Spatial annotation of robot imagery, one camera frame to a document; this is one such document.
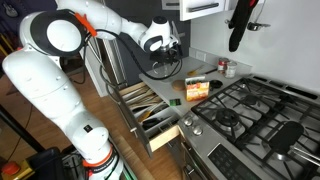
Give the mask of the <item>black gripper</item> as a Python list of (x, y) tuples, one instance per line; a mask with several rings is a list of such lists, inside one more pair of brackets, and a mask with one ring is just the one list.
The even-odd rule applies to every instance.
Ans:
[(175, 63), (181, 59), (183, 55), (181, 46), (179, 44), (174, 45), (168, 50), (157, 50), (150, 54), (150, 60), (158, 63)]

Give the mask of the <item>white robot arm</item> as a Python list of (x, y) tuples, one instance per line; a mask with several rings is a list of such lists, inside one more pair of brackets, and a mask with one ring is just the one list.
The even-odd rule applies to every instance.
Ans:
[(103, 123), (83, 105), (56, 60), (85, 50), (89, 36), (113, 40), (125, 33), (146, 53), (166, 52), (178, 44), (166, 18), (150, 26), (119, 16), (96, 0), (56, 0), (54, 11), (34, 12), (20, 23), (22, 48), (2, 67), (19, 92), (56, 124), (83, 158), (89, 180), (119, 180), (123, 161), (109, 142)]

